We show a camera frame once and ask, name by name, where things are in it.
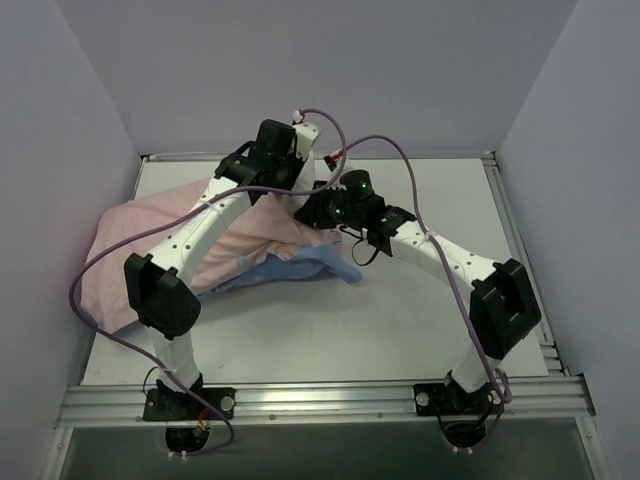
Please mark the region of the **white pillow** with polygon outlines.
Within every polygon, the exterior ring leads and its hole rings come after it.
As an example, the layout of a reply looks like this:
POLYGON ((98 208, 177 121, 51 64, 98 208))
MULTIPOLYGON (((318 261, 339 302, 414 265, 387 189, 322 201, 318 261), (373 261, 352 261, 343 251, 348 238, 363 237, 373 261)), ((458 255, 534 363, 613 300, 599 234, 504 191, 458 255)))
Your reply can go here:
MULTIPOLYGON (((300 174, 290 190, 294 192, 311 191, 314 189, 314 183, 316 180, 316 160, 314 158, 314 152, 310 151, 300 174)), ((280 202, 285 211, 293 217, 294 214, 304 206, 309 198, 309 195, 283 195, 280 198, 280 202)))

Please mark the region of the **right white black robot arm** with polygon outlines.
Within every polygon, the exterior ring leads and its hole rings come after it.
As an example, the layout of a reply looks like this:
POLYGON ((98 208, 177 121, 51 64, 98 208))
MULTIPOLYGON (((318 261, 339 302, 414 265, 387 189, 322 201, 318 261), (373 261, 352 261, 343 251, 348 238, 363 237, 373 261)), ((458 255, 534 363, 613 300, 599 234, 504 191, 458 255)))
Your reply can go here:
POLYGON ((317 229, 340 226, 362 233, 377 251, 415 265, 452 288, 471 339, 443 390, 445 403, 455 412, 467 412, 479 402, 480 389, 495 379, 501 362, 541 320, 521 262, 487 259, 425 231, 416 215, 386 204, 375 193, 354 200, 345 190, 325 190, 311 196, 294 218, 317 229))

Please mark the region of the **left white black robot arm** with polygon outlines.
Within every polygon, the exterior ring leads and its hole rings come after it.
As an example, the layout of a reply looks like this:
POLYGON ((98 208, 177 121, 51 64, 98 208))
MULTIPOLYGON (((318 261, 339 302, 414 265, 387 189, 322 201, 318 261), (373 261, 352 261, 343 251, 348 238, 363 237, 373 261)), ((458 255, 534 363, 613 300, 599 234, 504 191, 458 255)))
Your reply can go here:
POLYGON ((162 364, 159 380, 169 390, 165 405, 179 419, 194 417, 202 405, 202 395, 194 388, 201 373, 190 333, 201 312, 191 289, 195 273, 260 196, 301 190, 319 134, 317 126, 304 121, 263 121, 255 140, 219 162, 189 219, 146 255, 133 254, 125 261, 129 303, 140 322, 155 332, 154 351, 162 364))

